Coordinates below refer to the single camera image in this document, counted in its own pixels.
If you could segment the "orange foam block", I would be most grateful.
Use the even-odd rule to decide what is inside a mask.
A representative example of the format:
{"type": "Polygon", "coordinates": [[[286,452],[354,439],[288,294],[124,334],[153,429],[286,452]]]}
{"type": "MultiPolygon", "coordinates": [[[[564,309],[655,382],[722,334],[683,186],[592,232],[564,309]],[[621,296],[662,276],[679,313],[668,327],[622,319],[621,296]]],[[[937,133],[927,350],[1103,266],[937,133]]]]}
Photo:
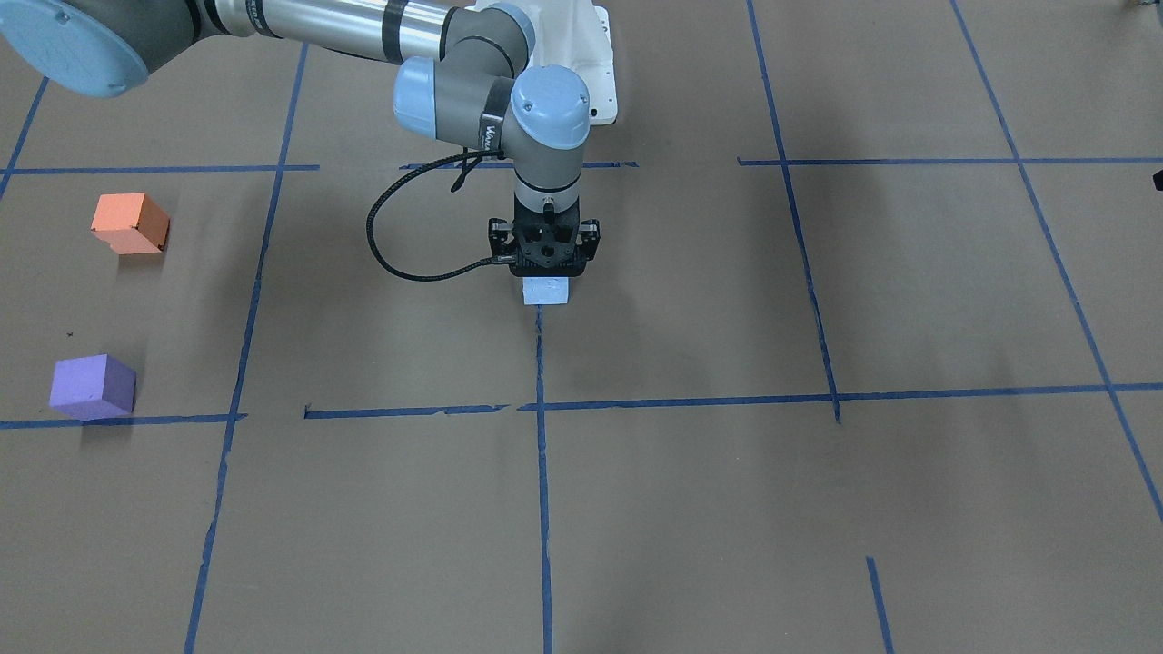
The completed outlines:
{"type": "Polygon", "coordinates": [[[116,255],[163,253],[170,216],[145,192],[101,194],[90,232],[116,255]]]}

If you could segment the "purple foam block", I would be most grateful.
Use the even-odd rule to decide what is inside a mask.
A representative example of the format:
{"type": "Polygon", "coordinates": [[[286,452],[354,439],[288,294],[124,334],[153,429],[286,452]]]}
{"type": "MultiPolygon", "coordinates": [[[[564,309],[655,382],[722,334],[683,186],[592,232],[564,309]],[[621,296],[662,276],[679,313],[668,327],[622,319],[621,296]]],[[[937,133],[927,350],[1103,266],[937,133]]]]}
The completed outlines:
{"type": "Polygon", "coordinates": [[[49,407],[74,420],[127,415],[134,410],[136,372],[108,353],[55,362],[49,407]]]}

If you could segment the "light blue foam block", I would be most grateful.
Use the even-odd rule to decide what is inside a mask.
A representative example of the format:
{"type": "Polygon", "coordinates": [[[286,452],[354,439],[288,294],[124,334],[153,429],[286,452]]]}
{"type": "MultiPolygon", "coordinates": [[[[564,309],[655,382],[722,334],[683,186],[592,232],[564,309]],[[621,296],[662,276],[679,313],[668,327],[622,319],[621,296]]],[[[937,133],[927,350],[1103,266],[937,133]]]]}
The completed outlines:
{"type": "Polygon", "coordinates": [[[565,305],[570,299],[569,277],[525,277],[521,279],[526,306],[565,305]]]}

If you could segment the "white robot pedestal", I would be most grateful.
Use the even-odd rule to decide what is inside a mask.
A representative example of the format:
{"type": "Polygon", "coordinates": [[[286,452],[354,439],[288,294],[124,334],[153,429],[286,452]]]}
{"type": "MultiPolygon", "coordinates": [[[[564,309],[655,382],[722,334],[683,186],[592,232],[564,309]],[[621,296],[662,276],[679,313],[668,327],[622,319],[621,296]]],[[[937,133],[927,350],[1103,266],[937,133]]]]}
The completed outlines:
{"type": "Polygon", "coordinates": [[[591,125],[614,125],[619,104],[611,16],[592,1],[528,1],[536,45],[531,64],[570,69],[586,83],[591,125]]]}

